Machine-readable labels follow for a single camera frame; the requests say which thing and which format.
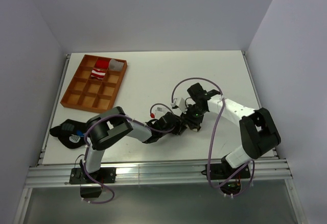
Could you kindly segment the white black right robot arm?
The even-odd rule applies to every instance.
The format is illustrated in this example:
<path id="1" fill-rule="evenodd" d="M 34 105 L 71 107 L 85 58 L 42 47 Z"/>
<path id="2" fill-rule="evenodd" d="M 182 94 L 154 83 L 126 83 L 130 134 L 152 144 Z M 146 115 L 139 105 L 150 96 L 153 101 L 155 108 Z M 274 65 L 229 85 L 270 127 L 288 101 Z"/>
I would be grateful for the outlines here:
<path id="1" fill-rule="evenodd" d="M 265 108 L 254 109 L 225 98 L 221 91 L 206 91 L 199 83 L 187 92 L 194 104 L 186 110 L 186 115 L 199 119 L 204 113 L 224 117 L 240 129 L 241 145 L 221 159 L 221 172 L 227 178 L 234 177 L 239 167 L 260 158 L 281 143 L 281 137 L 270 112 Z"/>

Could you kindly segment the brown beige striped sock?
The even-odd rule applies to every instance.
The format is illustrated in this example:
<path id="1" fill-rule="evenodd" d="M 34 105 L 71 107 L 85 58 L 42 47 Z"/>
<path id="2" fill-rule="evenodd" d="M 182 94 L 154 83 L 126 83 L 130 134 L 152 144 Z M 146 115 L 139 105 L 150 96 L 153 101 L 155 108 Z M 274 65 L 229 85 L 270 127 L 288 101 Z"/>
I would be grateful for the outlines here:
<path id="1" fill-rule="evenodd" d="M 193 132 L 199 132 L 201 129 L 201 126 L 198 125 L 188 125 L 188 129 L 190 129 Z"/>

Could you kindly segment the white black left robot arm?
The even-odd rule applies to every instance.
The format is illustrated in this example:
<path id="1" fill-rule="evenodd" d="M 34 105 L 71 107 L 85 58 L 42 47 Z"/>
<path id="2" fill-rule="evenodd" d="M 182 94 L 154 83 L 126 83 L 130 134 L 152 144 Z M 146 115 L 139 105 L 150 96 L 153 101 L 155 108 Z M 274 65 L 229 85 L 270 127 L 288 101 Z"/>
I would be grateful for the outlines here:
<path id="1" fill-rule="evenodd" d="M 81 163 L 81 177 L 88 183 L 97 181 L 104 152 L 124 137 L 152 144 L 166 134 L 180 135 L 187 129 L 185 120 L 167 109 L 157 108 L 150 116 L 146 123 L 137 122 L 118 106 L 89 119 L 84 134 L 87 150 Z"/>

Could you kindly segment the red white striped sock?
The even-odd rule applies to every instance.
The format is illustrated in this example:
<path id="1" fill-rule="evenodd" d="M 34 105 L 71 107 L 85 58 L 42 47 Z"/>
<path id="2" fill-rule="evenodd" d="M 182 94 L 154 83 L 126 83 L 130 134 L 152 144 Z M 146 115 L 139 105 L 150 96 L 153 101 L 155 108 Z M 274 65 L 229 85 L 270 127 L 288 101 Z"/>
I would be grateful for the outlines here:
<path id="1" fill-rule="evenodd" d="M 91 73 L 90 73 L 90 77 L 94 78 L 94 79 L 97 79 L 97 80 L 103 80 L 105 75 L 106 75 L 105 70 L 96 69 L 96 68 L 93 68 Z"/>

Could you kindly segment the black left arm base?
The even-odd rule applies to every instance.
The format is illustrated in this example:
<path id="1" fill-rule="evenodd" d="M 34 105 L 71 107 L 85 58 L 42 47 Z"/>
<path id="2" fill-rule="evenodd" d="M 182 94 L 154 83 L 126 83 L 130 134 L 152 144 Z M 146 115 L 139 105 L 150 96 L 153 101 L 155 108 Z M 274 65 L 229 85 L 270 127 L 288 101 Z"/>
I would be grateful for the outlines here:
<path id="1" fill-rule="evenodd" d="M 89 175 L 96 181 L 102 184 L 111 184 L 115 182 L 116 168 L 115 167 L 104 167 L 100 168 L 98 171 L 89 173 Z M 76 167 L 71 170 L 71 175 L 69 178 L 70 185 L 85 185 L 93 184 L 92 181 L 84 172 L 82 167 Z M 80 187 L 80 195 L 82 198 L 98 198 L 102 192 L 102 186 L 96 187 Z"/>

